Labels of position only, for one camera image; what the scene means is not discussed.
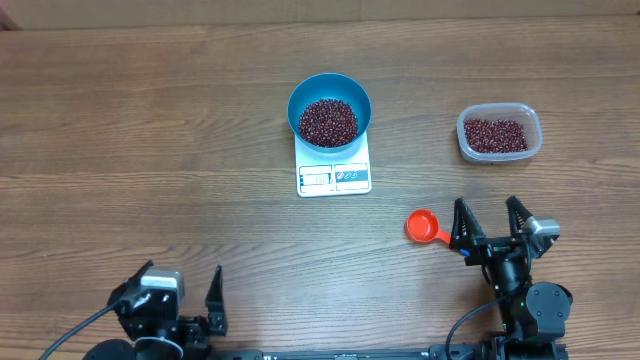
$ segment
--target blue bowl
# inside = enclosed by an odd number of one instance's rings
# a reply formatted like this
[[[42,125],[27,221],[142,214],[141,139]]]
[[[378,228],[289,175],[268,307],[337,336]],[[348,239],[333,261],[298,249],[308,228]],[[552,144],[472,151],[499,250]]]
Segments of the blue bowl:
[[[350,143],[337,147],[322,147],[313,145],[302,138],[300,131],[298,131],[300,115],[307,108],[307,105],[320,99],[342,100],[351,105],[358,118],[358,136]],[[372,113],[371,100],[369,100],[369,95],[364,91],[364,88],[350,77],[336,73],[317,74],[301,82],[291,93],[287,107],[289,126],[291,126],[293,133],[305,145],[322,153],[338,153],[351,147],[367,131]]]

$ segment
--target container of beans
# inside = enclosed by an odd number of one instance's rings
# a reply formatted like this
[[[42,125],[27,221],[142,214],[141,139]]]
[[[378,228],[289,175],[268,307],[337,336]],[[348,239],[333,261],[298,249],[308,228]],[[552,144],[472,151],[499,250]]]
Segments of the container of beans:
[[[287,106],[293,133],[321,153],[350,148],[369,127],[371,114],[371,101],[364,88],[336,73],[317,74],[301,82]]]
[[[457,124],[462,157],[478,164],[528,159],[542,147],[542,128],[536,112],[521,103],[473,105]]]

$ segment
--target bowl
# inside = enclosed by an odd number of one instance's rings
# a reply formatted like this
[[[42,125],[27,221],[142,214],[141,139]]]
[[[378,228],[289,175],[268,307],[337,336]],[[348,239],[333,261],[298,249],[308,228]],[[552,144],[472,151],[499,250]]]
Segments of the bowl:
[[[307,105],[320,99],[342,100],[349,104],[358,118],[358,135],[348,144],[336,147],[313,145],[300,135],[300,115]],[[367,131],[371,122],[371,100],[364,88],[355,80],[342,74],[323,73],[314,75],[301,82],[289,98],[287,117],[293,133],[305,145],[321,153],[339,153],[350,148]]]
[[[529,150],[511,153],[480,153],[473,150],[464,133],[464,123],[471,119],[496,121],[513,120],[523,126],[524,137]],[[491,103],[473,105],[466,108],[458,117],[458,144],[462,157],[477,164],[507,163],[531,158],[542,147],[542,128],[536,112],[522,103]]]

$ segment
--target clear plastic container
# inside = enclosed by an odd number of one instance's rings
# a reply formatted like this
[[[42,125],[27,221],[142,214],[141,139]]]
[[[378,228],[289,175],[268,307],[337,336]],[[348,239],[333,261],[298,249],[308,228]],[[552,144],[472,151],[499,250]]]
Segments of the clear plastic container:
[[[464,123],[471,119],[496,121],[513,120],[523,125],[524,136],[529,150],[513,153],[479,153],[469,147],[464,134]],[[522,103],[492,103],[473,105],[466,108],[458,118],[458,144],[462,157],[478,164],[505,163],[532,157],[542,147],[542,128],[535,111]]]

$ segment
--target wood grain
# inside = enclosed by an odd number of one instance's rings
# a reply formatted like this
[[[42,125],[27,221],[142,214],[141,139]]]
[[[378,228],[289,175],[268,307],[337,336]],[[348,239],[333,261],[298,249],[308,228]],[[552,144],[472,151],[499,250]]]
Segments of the wood grain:
[[[0,357],[32,359],[145,260],[204,311],[225,268],[220,348],[423,347],[491,299],[479,269],[414,246],[417,207],[463,196],[490,235],[518,195],[563,235],[534,266],[576,302],[573,359],[634,359],[640,336],[640,18],[230,25],[0,34]],[[300,199],[288,96],[322,71],[369,92],[373,191]],[[544,145],[461,159],[471,104],[521,101]],[[476,341],[495,313],[459,330]],[[122,337],[113,317],[65,344]]]
[[[0,0],[25,30],[633,15],[640,0]]]

